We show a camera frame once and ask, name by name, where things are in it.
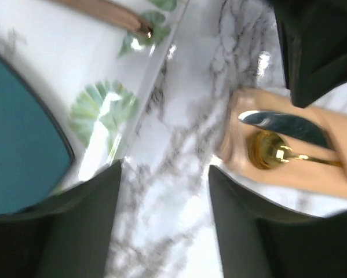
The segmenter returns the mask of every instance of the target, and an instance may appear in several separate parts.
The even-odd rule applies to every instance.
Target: marble tabletop
[[[242,86],[285,92],[272,8],[191,0],[123,164],[106,277],[223,277],[207,170]],[[347,84],[316,105],[347,113]],[[304,213],[347,209],[347,200],[233,178]]]

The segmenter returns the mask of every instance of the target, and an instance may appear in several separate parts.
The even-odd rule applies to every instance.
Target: gray marble veining
[[[284,86],[272,8],[261,0],[191,0],[123,165],[106,277],[222,277],[206,172],[228,100],[242,86]],[[347,93],[335,94],[317,105],[347,112]],[[347,207],[234,178],[303,212]]]

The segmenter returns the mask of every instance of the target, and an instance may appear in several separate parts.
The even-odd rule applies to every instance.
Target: spoon bowl
[[[261,170],[274,169],[290,162],[291,159],[342,167],[342,163],[339,161],[329,161],[294,153],[285,140],[272,131],[263,130],[253,134],[247,139],[247,148],[250,162]]]

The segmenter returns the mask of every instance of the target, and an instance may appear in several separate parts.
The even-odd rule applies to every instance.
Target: knife blade
[[[274,131],[334,151],[327,132],[300,116],[284,112],[252,110],[241,113],[238,118],[247,125]]]

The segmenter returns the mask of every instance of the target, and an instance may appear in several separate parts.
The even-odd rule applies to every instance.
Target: tropical leaf print
[[[172,12],[177,6],[177,0],[148,0],[161,10]]]
[[[166,21],[166,17],[161,12],[150,10],[142,13],[141,16],[149,21],[153,26],[154,33],[152,37],[145,38],[132,32],[128,32],[122,42],[122,47],[118,54],[119,57],[136,50],[145,49],[148,46],[159,46],[170,34],[171,27],[163,25]]]
[[[79,140],[88,147],[96,124],[108,132],[108,150],[115,155],[121,125],[131,119],[138,110],[138,100],[119,81],[88,85],[71,107],[70,127]]]

